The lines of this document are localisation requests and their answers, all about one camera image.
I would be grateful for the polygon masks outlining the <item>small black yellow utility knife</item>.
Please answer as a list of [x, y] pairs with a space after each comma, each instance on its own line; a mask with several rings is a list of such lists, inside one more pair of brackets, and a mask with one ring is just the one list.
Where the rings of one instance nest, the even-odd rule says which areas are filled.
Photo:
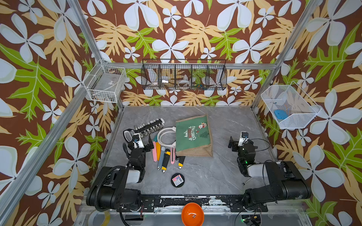
[[185, 161], [185, 156], [179, 156], [178, 158], [178, 168], [182, 169]]

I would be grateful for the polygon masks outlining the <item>green christmas burlap pouch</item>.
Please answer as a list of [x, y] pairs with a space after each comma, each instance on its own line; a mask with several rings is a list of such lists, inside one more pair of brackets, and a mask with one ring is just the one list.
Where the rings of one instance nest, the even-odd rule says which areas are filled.
[[207, 115], [176, 122], [176, 155], [213, 157], [213, 141]]

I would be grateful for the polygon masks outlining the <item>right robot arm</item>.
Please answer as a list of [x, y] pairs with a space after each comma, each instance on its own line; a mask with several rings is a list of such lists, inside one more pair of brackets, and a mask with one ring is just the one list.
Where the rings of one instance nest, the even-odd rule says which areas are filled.
[[263, 186], [245, 190], [240, 204], [246, 211], [268, 211], [265, 204], [284, 200], [309, 199], [311, 186], [307, 184], [295, 164], [291, 161], [274, 162], [266, 160], [255, 163], [257, 146], [245, 136], [238, 141], [230, 138], [228, 148], [238, 154], [237, 163], [240, 173], [247, 178], [261, 178]]

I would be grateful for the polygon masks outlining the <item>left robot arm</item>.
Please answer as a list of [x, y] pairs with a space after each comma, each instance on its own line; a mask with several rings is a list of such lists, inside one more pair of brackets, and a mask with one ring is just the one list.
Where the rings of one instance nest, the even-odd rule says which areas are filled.
[[102, 167], [86, 196], [86, 204], [95, 207], [97, 211], [119, 211], [123, 206], [129, 211], [139, 211], [142, 205], [141, 191], [126, 188], [126, 185], [142, 182], [146, 172], [146, 153], [153, 148], [150, 137], [143, 148], [134, 148], [131, 152], [128, 152], [128, 145], [124, 143], [127, 165]]

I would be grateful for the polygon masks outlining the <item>orange utility knife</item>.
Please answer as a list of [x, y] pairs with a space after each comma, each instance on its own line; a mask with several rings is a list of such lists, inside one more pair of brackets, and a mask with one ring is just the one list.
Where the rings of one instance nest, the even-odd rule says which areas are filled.
[[160, 160], [160, 155], [161, 155], [161, 145], [156, 142], [156, 157], [157, 157], [157, 161]]

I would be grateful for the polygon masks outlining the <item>slim pink utility knife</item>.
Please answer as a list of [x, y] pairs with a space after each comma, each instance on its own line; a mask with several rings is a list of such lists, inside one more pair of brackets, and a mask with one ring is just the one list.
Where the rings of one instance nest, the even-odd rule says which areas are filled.
[[175, 145], [171, 146], [171, 155], [170, 155], [170, 163], [174, 164], [175, 163], [175, 158], [176, 158], [176, 148]]

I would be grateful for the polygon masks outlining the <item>small metal wrench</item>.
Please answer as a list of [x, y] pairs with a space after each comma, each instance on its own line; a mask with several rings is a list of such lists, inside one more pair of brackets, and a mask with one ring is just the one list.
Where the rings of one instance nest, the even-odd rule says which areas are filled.
[[245, 186], [250, 180], [252, 180], [253, 178], [247, 178], [245, 181], [243, 181], [242, 185]]

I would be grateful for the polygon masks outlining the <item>blue object in basket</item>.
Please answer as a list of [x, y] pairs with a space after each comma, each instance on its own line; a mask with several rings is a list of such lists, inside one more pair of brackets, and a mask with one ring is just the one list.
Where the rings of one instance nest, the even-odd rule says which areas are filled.
[[282, 121], [288, 118], [288, 114], [281, 109], [277, 109], [274, 111], [274, 115], [276, 117], [277, 120]]

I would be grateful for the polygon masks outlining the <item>round black tin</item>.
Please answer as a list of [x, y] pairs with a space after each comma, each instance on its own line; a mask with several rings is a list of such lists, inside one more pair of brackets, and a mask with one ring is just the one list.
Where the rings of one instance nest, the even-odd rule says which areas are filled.
[[179, 188], [182, 187], [185, 183], [185, 177], [181, 173], [175, 173], [171, 177], [172, 186]]

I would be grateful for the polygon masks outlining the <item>orange bowl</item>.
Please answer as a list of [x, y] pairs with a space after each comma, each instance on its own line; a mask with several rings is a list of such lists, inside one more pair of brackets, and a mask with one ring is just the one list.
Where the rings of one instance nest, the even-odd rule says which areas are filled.
[[194, 202], [184, 206], [181, 216], [185, 226], [202, 226], [205, 220], [201, 206]]

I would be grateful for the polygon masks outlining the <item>tape roll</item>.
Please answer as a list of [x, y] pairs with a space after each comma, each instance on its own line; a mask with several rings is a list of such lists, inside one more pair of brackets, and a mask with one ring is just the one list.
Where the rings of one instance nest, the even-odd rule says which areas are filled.
[[109, 211], [93, 211], [88, 218], [88, 226], [108, 226], [111, 220]]

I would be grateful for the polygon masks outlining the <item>socket set on black rail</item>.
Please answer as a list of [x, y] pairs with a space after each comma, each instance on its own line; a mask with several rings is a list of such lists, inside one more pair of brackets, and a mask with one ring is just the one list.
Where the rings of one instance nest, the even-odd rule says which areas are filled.
[[163, 129], [165, 125], [165, 120], [163, 118], [155, 119], [147, 124], [142, 124], [140, 126], [135, 126], [134, 129], [127, 129], [123, 131], [124, 139], [129, 143], [132, 141], [132, 137], [134, 134], [139, 134], [140, 138], [144, 138], [148, 135], [151, 135], [155, 132], [160, 131]]

